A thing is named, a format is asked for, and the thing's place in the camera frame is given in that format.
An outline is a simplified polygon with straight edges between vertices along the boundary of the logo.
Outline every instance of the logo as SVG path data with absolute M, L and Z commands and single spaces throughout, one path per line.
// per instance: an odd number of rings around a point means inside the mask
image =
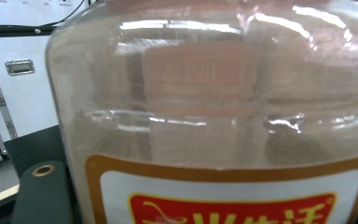
M 133 195 L 136 224 L 324 224 L 336 195 L 277 202 L 193 202 Z

